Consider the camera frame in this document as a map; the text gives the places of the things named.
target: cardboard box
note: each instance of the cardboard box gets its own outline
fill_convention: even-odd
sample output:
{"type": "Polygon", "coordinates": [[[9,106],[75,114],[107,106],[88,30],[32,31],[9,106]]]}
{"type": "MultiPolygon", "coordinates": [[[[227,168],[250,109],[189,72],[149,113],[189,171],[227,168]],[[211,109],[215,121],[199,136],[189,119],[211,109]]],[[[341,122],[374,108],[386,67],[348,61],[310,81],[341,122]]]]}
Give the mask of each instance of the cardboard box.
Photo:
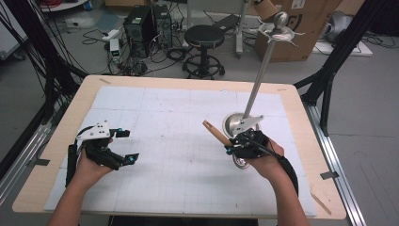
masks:
{"type": "Polygon", "coordinates": [[[363,3],[364,0],[343,0],[336,10],[341,11],[346,15],[355,16],[363,3]]]}
{"type": "Polygon", "coordinates": [[[270,0],[263,0],[259,4],[253,4],[256,13],[261,17],[261,21],[266,22],[270,17],[274,17],[279,10],[270,0]]]}
{"type": "MultiPolygon", "coordinates": [[[[343,0],[272,0],[290,19],[287,26],[295,33],[293,46],[290,42],[278,41],[270,62],[287,62],[307,60],[311,51],[325,29],[331,13],[343,0]]],[[[258,32],[255,40],[255,52],[263,59],[267,48],[267,37],[258,32]]]]}
{"type": "Polygon", "coordinates": [[[108,7],[149,6],[151,3],[151,0],[105,0],[105,5],[108,7]]]}

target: forearm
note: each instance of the forearm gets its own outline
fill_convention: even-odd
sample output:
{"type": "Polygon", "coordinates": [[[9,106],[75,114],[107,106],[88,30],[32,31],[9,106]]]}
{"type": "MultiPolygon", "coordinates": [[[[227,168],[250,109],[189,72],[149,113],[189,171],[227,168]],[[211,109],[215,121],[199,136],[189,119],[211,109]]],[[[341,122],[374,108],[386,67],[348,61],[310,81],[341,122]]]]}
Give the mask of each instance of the forearm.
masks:
{"type": "Polygon", "coordinates": [[[77,226],[86,191],[76,183],[70,183],[56,206],[48,226],[77,226]]]}
{"type": "Polygon", "coordinates": [[[276,193],[278,225],[310,225],[288,175],[281,173],[270,184],[276,193]]]}

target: electronic equipment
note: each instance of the electronic equipment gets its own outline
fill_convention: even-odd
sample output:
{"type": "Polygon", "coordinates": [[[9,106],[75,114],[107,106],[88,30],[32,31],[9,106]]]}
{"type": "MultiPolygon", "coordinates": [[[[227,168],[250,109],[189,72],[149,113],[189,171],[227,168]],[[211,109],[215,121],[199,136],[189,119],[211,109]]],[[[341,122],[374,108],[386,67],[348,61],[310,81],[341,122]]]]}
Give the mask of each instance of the electronic equipment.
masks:
{"type": "Polygon", "coordinates": [[[152,6],[155,21],[158,47],[168,49],[172,47],[171,17],[167,5],[152,6]]]}
{"type": "Polygon", "coordinates": [[[146,58],[156,33],[150,6],[134,6],[123,22],[132,57],[146,58]]]}
{"type": "Polygon", "coordinates": [[[120,62],[120,40],[112,39],[109,41],[109,52],[111,53],[112,60],[116,63],[120,62]]]}

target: round metal base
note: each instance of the round metal base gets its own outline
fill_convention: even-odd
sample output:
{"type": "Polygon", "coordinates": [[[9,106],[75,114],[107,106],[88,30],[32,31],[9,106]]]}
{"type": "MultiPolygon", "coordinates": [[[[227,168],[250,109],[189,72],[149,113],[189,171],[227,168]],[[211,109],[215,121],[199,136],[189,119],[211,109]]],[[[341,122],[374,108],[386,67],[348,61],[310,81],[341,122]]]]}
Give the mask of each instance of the round metal base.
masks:
{"type": "Polygon", "coordinates": [[[242,158],[237,158],[234,154],[232,155],[232,161],[234,162],[235,166],[241,170],[245,170],[249,167],[249,164],[242,158]]]}
{"type": "MultiPolygon", "coordinates": [[[[226,137],[234,138],[235,135],[232,133],[237,126],[240,124],[240,120],[243,119],[244,113],[235,112],[232,113],[223,120],[222,128],[226,137]]],[[[254,130],[261,130],[261,125],[259,123],[252,126],[254,130]]],[[[234,162],[237,168],[244,170],[249,167],[249,164],[242,158],[237,158],[234,154],[232,155],[232,161],[234,162]]]]}
{"type": "MultiPolygon", "coordinates": [[[[226,116],[223,120],[222,128],[223,132],[228,138],[234,138],[235,135],[232,133],[237,126],[240,124],[240,121],[243,119],[244,113],[235,112],[226,116]]],[[[254,130],[261,130],[261,125],[259,123],[252,126],[254,130]]]]}

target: black stool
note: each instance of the black stool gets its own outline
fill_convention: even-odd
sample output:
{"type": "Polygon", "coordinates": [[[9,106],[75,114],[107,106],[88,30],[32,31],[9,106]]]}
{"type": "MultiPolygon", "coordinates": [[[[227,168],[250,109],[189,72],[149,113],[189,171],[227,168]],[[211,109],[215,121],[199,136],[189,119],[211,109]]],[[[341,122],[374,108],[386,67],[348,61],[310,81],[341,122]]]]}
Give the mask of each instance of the black stool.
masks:
{"type": "Polygon", "coordinates": [[[184,39],[189,45],[196,47],[200,51],[200,55],[189,57],[183,65],[183,71],[188,71],[189,73],[187,78],[191,78],[191,75],[194,75],[199,78],[211,77],[212,80],[215,80],[214,75],[216,73],[225,74],[224,67],[220,64],[220,61],[216,57],[208,55],[207,52],[208,49],[215,49],[223,43],[224,34],[219,28],[211,25],[195,25],[185,31],[184,39]],[[196,57],[200,57],[199,63],[194,62],[196,57]]]}

